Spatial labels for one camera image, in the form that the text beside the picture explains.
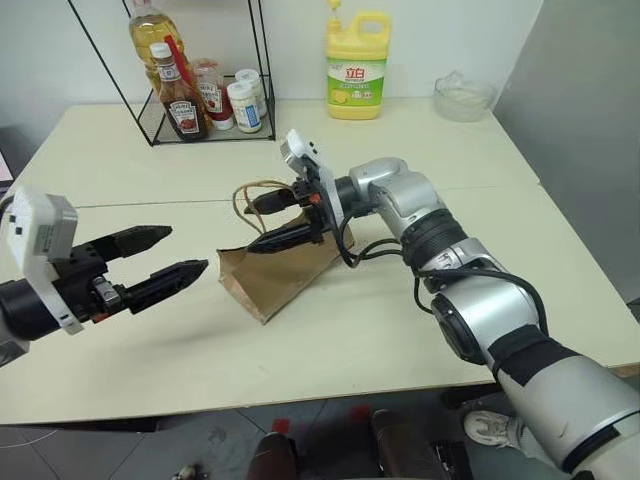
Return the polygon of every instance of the glass bottle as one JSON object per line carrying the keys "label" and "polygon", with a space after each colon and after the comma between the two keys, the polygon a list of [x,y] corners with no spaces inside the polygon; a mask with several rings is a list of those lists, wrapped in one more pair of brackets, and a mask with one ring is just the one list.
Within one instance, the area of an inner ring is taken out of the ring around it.
{"label": "glass bottle", "polygon": [[218,130],[233,128],[233,109],[217,62],[199,58],[193,61],[193,70],[196,86],[204,101],[205,110],[213,120],[213,126]]}
{"label": "glass bottle", "polygon": [[199,140],[208,134],[204,106],[200,95],[183,80],[171,49],[166,43],[152,43],[160,78],[160,101],[178,137],[185,141]]}
{"label": "glass bottle", "polygon": [[156,93],[160,93],[160,77],[151,54],[151,44],[164,42],[164,37],[171,35],[178,50],[184,57],[187,69],[189,63],[184,56],[184,43],[173,21],[163,12],[151,5],[151,0],[133,0],[134,10],[129,21],[129,33],[136,47],[136,53],[144,63],[147,78]]}

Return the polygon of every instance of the sauce bottle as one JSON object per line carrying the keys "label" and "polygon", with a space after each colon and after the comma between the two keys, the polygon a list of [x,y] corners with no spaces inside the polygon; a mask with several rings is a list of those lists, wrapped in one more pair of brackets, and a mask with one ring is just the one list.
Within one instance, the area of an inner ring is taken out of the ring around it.
{"label": "sauce bottle", "polygon": [[217,62],[199,58],[193,61],[196,85],[204,100],[204,108],[218,130],[233,128],[233,109],[229,101],[224,77],[218,73]]}
{"label": "sauce bottle", "polygon": [[198,93],[182,79],[166,43],[152,43],[151,54],[158,66],[160,101],[178,137],[199,140],[208,134],[204,108]]}
{"label": "sauce bottle", "polygon": [[227,87],[238,128],[244,133],[255,133],[262,128],[258,102],[249,82],[234,82]]}

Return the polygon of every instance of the dark floor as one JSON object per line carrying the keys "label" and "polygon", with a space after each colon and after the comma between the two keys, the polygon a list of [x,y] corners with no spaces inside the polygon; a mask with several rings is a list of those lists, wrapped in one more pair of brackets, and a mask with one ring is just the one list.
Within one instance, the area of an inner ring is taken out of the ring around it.
{"label": "dark floor", "polygon": [[[640,387],[639,377],[628,381]],[[400,411],[430,440],[464,439],[460,418],[469,409],[510,413],[502,394],[454,412],[442,406],[440,393],[402,392],[172,417],[163,422],[165,430],[151,434],[58,431],[15,448],[10,447],[50,431],[5,427],[0,429],[0,478],[169,480],[180,467],[200,463],[209,479],[241,480],[258,441],[279,419],[290,421],[302,479],[378,477],[369,411]],[[568,478],[515,450],[466,443],[477,480]]]}

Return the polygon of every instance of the seasoning bottle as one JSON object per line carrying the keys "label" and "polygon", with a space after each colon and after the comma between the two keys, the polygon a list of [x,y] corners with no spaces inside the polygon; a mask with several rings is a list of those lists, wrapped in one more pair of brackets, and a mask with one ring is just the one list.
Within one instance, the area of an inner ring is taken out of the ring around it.
{"label": "seasoning bottle", "polygon": [[198,93],[182,79],[169,45],[152,43],[150,48],[160,76],[160,101],[176,134],[185,141],[206,137],[207,122]]}
{"label": "seasoning bottle", "polygon": [[204,107],[213,126],[218,130],[233,127],[233,109],[224,84],[224,77],[218,73],[218,63],[207,58],[193,61],[196,85],[204,100]]}
{"label": "seasoning bottle", "polygon": [[164,13],[151,5],[151,0],[133,0],[133,5],[134,10],[129,21],[129,33],[136,47],[138,57],[144,62],[147,78],[149,78],[154,91],[159,94],[160,77],[151,54],[151,44],[162,42],[166,35],[171,35],[178,50],[184,56],[184,43],[182,43],[175,24]]}
{"label": "seasoning bottle", "polygon": [[234,82],[227,87],[229,100],[236,115],[238,128],[245,133],[254,133],[260,130],[260,114],[253,88],[248,82]]}
{"label": "seasoning bottle", "polygon": [[253,89],[253,94],[256,97],[256,103],[258,104],[258,113],[261,117],[267,114],[267,99],[264,95],[264,89],[262,88],[262,79],[260,74],[251,68],[245,68],[244,70],[238,70],[236,72],[236,80],[239,82],[249,82]]}

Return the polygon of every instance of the cooking oil bottle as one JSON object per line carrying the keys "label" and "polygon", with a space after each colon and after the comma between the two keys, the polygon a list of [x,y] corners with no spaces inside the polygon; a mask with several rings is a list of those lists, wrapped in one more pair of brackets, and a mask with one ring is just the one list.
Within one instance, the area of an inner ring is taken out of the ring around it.
{"label": "cooking oil bottle", "polygon": [[[380,113],[384,70],[389,55],[391,18],[384,12],[358,12],[346,29],[329,0],[327,82],[329,115],[344,120],[368,120]],[[365,27],[377,26],[376,32]]]}
{"label": "cooking oil bottle", "polygon": [[151,0],[133,0],[133,3],[134,11],[129,21],[129,33],[138,57],[144,62],[147,78],[159,94],[161,82],[153,55],[151,55],[151,44],[164,42],[164,37],[171,35],[178,50],[184,56],[184,43],[171,19],[151,5]]}

